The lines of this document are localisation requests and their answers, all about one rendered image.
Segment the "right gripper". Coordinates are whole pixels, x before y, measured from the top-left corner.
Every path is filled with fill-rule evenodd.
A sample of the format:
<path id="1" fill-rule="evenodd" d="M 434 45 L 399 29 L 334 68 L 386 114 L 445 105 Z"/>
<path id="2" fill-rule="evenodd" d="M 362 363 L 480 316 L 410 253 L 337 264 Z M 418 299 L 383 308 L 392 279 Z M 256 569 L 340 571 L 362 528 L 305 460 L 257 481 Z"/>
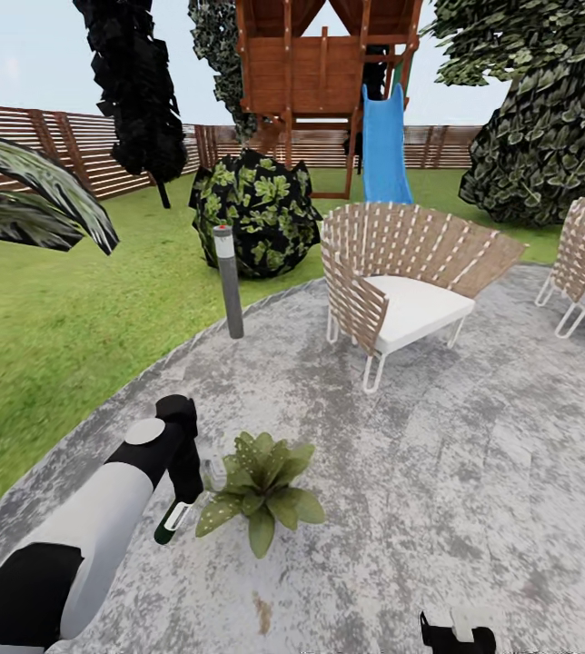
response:
<path id="1" fill-rule="evenodd" d="M 432 647 L 433 654 L 495 654 L 494 638 L 487 626 L 471 628 L 474 642 L 459 642 L 451 626 L 430 626 L 420 610 L 423 643 Z"/>

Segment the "insectifuge atomizer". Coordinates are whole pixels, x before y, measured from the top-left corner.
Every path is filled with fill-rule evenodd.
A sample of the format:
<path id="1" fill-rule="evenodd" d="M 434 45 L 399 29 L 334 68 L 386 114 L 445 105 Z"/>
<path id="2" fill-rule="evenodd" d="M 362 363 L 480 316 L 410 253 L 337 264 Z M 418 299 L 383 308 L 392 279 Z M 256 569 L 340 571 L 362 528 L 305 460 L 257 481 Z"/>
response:
<path id="1" fill-rule="evenodd" d="M 161 520 L 161 524 L 159 524 L 159 527 L 154 531 L 154 540 L 156 540 L 160 545 L 170 542 L 172 536 L 183 523 L 184 517 L 186 517 L 192 506 L 192 500 L 184 500 L 182 502 L 174 500 L 174 503 L 170 506 L 166 516 Z"/>

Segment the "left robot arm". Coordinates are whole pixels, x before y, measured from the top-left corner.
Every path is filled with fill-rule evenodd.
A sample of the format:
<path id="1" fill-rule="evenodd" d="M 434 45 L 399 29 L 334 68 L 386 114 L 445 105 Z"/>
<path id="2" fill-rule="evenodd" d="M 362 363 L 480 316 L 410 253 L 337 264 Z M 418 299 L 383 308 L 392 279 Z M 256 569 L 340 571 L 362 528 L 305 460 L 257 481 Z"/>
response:
<path id="1" fill-rule="evenodd" d="M 76 639 L 103 606 L 144 508 L 168 471 L 175 500 L 226 484 L 218 450 L 197 450 L 195 402 L 166 395 L 123 444 L 0 567 L 0 654 L 45 654 Z"/>

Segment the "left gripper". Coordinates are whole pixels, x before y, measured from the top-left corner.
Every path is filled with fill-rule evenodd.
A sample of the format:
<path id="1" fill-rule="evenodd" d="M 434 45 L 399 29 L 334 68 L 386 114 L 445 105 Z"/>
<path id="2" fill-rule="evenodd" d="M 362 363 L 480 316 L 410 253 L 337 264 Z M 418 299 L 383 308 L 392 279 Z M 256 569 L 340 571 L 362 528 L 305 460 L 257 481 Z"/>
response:
<path id="1" fill-rule="evenodd" d="M 199 496 L 204 491 L 199 472 L 199 461 L 197 459 L 197 448 L 187 454 L 185 460 L 176 460 L 167 468 L 170 480 L 174 483 L 175 500 L 182 502 Z"/>

